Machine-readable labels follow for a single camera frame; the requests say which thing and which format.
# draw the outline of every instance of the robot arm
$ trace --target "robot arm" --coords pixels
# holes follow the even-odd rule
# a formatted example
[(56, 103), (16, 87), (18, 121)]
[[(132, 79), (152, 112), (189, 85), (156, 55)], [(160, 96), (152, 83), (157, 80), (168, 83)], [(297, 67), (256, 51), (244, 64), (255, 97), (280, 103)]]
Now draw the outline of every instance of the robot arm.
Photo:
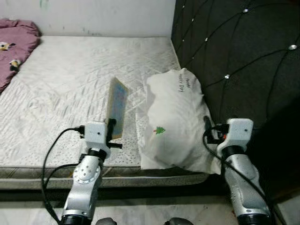
[(73, 186), (64, 206), (61, 225), (91, 224), (98, 199), (103, 163), (110, 156), (110, 147), (122, 147), (119, 144), (109, 143), (115, 124), (115, 120), (109, 120), (107, 127), (103, 122), (91, 122), (85, 126), (84, 137), (89, 150), (74, 169)]
[[(217, 154), (248, 178), (262, 193), (259, 172), (245, 154), (253, 121), (228, 120), (228, 133), (217, 147)], [(240, 225), (271, 225), (270, 210), (261, 195), (233, 169), (223, 167), (224, 178), (231, 191), (231, 201)]]

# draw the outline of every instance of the pillowcase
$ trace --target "pillowcase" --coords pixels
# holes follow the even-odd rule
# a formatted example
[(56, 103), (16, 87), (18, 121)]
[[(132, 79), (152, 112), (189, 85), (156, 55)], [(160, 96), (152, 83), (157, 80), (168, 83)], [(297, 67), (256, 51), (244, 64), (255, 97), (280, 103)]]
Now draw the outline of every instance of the pillowcase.
[(142, 169), (180, 167), (219, 173), (220, 164), (202, 143), (205, 115), (210, 117), (201, 85), (187, 69), (156, 74), (147, 80), (148, 124)]

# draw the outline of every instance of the white wall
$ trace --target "white wall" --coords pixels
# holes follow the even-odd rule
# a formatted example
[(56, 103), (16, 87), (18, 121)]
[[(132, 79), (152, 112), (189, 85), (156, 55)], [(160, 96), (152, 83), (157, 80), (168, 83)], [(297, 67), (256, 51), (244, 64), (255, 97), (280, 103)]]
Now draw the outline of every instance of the white wall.
[(171, 36), (175, 0), (0, 0), (0, 17), (46, 35)]

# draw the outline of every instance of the floor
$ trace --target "floor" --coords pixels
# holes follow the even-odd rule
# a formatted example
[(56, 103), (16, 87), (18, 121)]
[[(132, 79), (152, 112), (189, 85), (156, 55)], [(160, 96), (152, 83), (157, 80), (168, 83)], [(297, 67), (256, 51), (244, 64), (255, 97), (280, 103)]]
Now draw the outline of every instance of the floor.
[[(237, 225), (232, 206), (224, 196), (194, 196), (156, 199), (101, 200), (92, 225), (112, 217), (118, 225), (163, 225), (172, 217), (194, 225)], [(56, 212), (61, 215), (62, 209)], [(0, 202), (2, 225), (55, 225), (41, 202)]]
[(278, 204), (287, 225), (300, 225), (300, 193)]

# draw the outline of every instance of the black headboard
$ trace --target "black headboard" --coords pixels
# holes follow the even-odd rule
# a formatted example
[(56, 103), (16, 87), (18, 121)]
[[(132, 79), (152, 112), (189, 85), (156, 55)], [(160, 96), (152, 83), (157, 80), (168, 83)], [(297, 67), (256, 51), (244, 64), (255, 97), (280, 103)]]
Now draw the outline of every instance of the black headboard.
[(299, 1), (177, 0), (172, 42), (215, 123), (250, 118), (259, 128), (247, 153), (268, 192), (300, 189)]
[(299, 15), (297, 0), (176, 1), (172, 42), (216, 123), (260, 128), (300, 96)]

